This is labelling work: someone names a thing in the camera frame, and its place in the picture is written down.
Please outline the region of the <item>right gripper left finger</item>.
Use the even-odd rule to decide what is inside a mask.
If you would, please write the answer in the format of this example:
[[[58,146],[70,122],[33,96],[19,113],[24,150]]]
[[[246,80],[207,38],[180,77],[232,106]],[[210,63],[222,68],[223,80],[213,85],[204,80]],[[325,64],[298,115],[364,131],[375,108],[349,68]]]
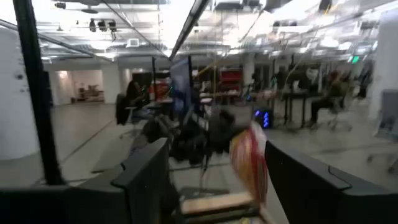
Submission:
[[[0,189],[0,224],[155,224],[169,166],[166,138],[72,187]]]

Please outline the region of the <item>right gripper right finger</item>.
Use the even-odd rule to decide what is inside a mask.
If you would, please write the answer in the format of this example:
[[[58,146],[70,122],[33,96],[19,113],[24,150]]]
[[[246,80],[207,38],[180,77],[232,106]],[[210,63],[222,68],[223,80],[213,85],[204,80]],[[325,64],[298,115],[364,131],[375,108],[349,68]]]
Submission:
[[[290,224],[398,224],[398,193],[271,142],[264,152]]]

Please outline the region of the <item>red yellow ramen packet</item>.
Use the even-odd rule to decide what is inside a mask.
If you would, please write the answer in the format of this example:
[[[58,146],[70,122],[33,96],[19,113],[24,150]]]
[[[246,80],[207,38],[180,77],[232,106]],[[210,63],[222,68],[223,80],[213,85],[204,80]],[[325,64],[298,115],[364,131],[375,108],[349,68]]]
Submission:
[[[247,129],[232,138],[229,145],[232,168],[258,203],[266,201],[268,189],[266,143],[263,129],[252,121]]]

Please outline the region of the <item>person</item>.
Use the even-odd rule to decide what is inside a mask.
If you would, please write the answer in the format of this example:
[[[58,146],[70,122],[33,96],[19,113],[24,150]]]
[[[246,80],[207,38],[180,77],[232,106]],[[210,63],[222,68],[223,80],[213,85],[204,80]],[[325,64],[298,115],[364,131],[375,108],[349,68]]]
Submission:
[[[126,90],[127,106],[141,109],[144,103],[149,99],[149,94],[146,88],[142,89],[138,82],[131,80]]]
[[[365,98],[367,95],[367,89],[372,81],[373,64],[371,62],[364,65],[362,72],[359,76],[359,92],[358,98]]]
[[[317,124],[318,112],[321,109],[333,110],[337,100],[340,100],[339,104],[342,104],[344,96],[345,88],[340,80],[339,73],[333,71],[328,76],[328,86],[326,87],[324,95],[311,103],[311,117],[307,123],[307,127],[313,128]]]

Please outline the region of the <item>blue-lit computer tower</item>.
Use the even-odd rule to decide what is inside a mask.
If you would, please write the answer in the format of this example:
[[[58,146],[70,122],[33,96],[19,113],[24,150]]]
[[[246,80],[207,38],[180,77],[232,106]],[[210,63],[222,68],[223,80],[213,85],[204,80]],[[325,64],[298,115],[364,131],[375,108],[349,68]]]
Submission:
[[[270,129],[274,126],[274,112],[268,107],[255,107],[253,120],[257,122],[262,129]]]

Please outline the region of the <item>black computer monitor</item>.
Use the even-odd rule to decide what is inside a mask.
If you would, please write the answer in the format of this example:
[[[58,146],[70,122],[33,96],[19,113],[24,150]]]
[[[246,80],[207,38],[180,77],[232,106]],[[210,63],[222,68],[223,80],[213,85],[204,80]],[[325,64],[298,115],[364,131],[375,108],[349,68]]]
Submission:
[[[191,56],[175,62],[170,68],[174,111],[186,112],[192,103],[192,62]]]

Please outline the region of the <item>red cabinet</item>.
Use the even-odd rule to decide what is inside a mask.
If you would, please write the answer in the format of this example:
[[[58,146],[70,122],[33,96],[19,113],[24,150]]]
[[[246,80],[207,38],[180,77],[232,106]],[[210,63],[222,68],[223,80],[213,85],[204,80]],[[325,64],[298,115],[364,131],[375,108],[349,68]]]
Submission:
[[[242,70],[223,70],[220,73],[220,80],[218,87],[220,91],[239,91],[243,79]]]

